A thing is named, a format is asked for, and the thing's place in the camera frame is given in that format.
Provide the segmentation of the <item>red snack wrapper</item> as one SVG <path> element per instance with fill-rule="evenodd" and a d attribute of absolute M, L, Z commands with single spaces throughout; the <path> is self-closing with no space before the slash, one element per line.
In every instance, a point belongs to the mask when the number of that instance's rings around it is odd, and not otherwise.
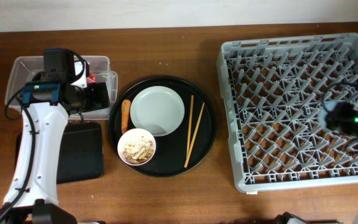
<path fill-rule="evenodd" d="M 87 84 L 98 82 L 93 72 L 89 73 L 89 76 L 87 77 L 86 81 L 87 81 Z"/>

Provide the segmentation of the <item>wooden chopstick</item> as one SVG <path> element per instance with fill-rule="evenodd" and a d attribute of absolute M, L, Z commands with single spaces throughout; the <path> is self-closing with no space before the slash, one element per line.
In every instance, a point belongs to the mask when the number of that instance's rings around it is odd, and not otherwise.
<path fill-rule="evenodd" d="M 189 121 L 188 121 L 188 134 L 187 134 L 187 149 L 186 149 L 186 155 L 188 155 L 188 152 L 190 150 L 190 141 L 191 141 L 191 127 L 192 127 L 192 120 L 193 120 L 193 103 L 194 103 L 194 95 L 191 95 L 190 100 L 190 112 L 189 112 Z"/>
<path fill-rule="evenodd" d="M 195 127 L 193 137 L 192 137 L 191 142 L 190 142 L 190 147 L 189 147 L 188 154 L 187 154 L 187 157 L 186 157 L 186 161 L 185 161 L 185 164 L 184 164 L 184 168 L 188 167 L 188 163 L 190 161 L 191 153 L 192 153 L 192 150 L 193 150 L 193 147 L 194 147 L 194 144 L 195 144 L 195 139 L 196 139 L 196 136 L 198 134 L 198 129 L 199 129 L 200 122 L 201 122 L 201 119 L 202 119 L 204 106 L 205 106 L 205 103 L 202 104 L 202 107 L 200 109 L 200 113 L 199 113 L 199 116 L 198 116 L 196 127 Z"/>

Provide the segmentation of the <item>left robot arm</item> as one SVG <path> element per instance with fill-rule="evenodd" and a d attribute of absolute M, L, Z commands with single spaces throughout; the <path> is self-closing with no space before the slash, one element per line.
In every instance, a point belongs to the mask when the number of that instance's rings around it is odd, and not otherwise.
<path fill-rule="evenodd" d="M 77 84 L 84 75 L 39 72 L 13 96 L 22 109 L 21 147 L 0 223 L 76 223 L 58 206 L 57 172 L 63 132 L 71 114 L 109 106 L 104 82 Z"/>

